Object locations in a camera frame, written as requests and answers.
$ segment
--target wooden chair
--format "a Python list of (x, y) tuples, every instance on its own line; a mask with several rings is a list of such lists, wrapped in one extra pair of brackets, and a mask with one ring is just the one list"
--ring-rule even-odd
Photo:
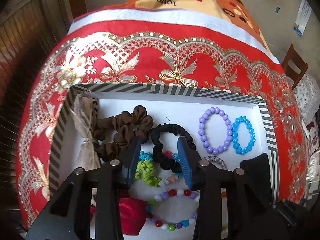
[[(300, 69), (301, 72), (299, 74), (289, 66), (290, 60)], [(281, 65), (284, 69), (285, 74), (294, 82), (294, 84), (292, 85), (292, 89), (296, 87), (309, 67), (308, 64), (305, 63), (299, 56), (299, 54), (295, 51), (293, 44), (290, 45), (287, 55), (285, 56)]]

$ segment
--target floor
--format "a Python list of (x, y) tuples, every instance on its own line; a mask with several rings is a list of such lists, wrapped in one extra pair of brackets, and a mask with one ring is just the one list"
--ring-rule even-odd
[[(89, 10), (127, 0), (86, 0)], [(309, 65), (308, 73), (320, 84), (320, 22), (312, 12), (301, 37), (293, 30), (301, 0), (242, 0), (256, 21), (271, 52), (282, 62), (290, 44)]]

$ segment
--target beaded bracelet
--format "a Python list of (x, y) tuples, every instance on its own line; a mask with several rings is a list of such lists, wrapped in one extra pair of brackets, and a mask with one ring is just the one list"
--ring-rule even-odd
[[(251, 136), (251, 140), (250, 142), (248, 142), (248, 146), (243, 149), (240, 147), (240, 143), (238, 143), (238, 133), (237, 133), (239, 124), (241, 122), (244, 122), (246, 124), (246, 127)], [(254, 146), (254, 142), (256, 141), (256, 138), (255, 138), (256, 134), (254, 133), (254, 129), (252, 128), (252, 124), (250, 123), (250, 120), (247, 119), (246, 116), (237, 117), (236, 121), (232, 124), (232, 126), (233, 126), (232, 142), (233, 142), (233, 148), (236, 150), (236, 153), (244, 155), (247, 152), (250, 152), (252, 150), (252, 147)]]
[[(209, 116), (211, 114), (219, 114), (223, 120), (225, 121), (225, 124), (227, 126), (227, 138), (224, 141), (224, 144), (222, 146), (219, 146), (217, 148), (213, 148), (210, 146), (210, 143), (208, 142), (208, 138), (205, 135), (204, 131), (204, 123), (206, 120), (208, 120)], [(212, 153), (214, 155), (217, 155), (219, 153), (222, 153), (223, 151), (226, 151), (228, 149), (228, 146), (230, 144), (230, 141), (232, 140), (232, 125), (230, 124), (231, 121), (229, 120), (229, 116), (225, 114), (223, 110), (220, 110), (220, 108), (216, 107), (211, 107), (210, 109), (207, 109), (205, 113), (202, 115), (202, 117), (199, 118), (199, 131), (198, 134), (200, 135), (200, 140), (203, 142), (203, 147), (206, 148), (207, 153)]]
[(156, 227), (161, 227), (164, 230), (174, 231), (175, 229), (187, 227), (190, 224), (194, 224), (196, 222), (198, 209), (196, 209), (196, 211), (191, 214), (191, 218), (182, 220), (181, 222), (178, 222), (178, 223), (164, 223), (160, 218), (157, 218), (152, 214), (151, 210), (153, 205), (155, 205), (157, 202), (161, 202), (163, 199), (167, 199), (169, 197), (174, 197), (174, 196), (187, 196), (195, 200), (197, 203), (199, 203), (199, 200), (200, 200), (200, 195), (197, 195), (196, 193), (191, 192), (191, 190), (189, 189), (186, 189), (186, 190), (170, 189), (169, 191), (165, 191), (161, 194), (155, 195), (154, 199), (148, 201), (147, 218), (149, 218), (150, 221), (154, 223)]

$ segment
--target purple beaded bracelet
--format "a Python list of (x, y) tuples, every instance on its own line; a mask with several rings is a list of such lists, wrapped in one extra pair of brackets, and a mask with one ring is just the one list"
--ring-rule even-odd
[[(222, 146), (219, 146), (217, 148), (212, 148), (204, 132), (204, 123), (209, 119), (209, 116), (211, 114), (215, 114), (215, 113), (222, 116), (223, 120), (225, 121), (225, 124), (227, 126), (227, 139), (224, 141), (224, 144)], [(232, 125), (228, 115), (225, 114), (225, 112), (223, 110), (220, 110), (220, 108), (218, 107), (216, 108), (211, 107), (210, 109), (207, 109), (205, 113), (202, 115), (202, 117), (199, 118), (198, 134), (200, 135), (200, 139), (203, 142), (203, 147), (206, 148), (207, 153), (212, 153), (214, 155), (217, 155), (219, 153), (226, 151), (228, 149), (230, 141), (232, 141)]]

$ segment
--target scrunchie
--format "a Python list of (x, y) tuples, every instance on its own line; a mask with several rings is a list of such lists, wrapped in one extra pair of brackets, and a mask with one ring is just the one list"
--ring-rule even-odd
[(142, 138), (142, 143), (147, 142), (148, 133), (152, 126), (153, 119), (143, 106), (136, 106), (132, 114), (123, 111), (116, 116), (99, 119), (94, 132), (94, 137), (97, 140), (103, 141), (106, 138), (107, 130), (118, 132), (113, 136), (112, 143), (96, 144), (96, 151), (104, 161), (116, 159), (121, 150), (127, 149), (132, 137), (139, 136)]
[(169, 132), (173, 133), (174, 135), (179, 134), (180, 136), (184, 136), (187, 140), (189, 148), (195, 150), (196, 145), (193, 143), (193, 138), (183, 127), (177, 124), (159, 124), (157, 127), (152, 128), (150, 131), (151, 141), (155, 145), (153, 147), (153, 161), (156, 163), (160, 163), (160, 167), (163, 170), (171, 169), (174, 173), (182, 173), (180, 164), (174, 159), (168, 158), (162, 153), (163, 144), (160, 142), (160, 133), (162, 132)]

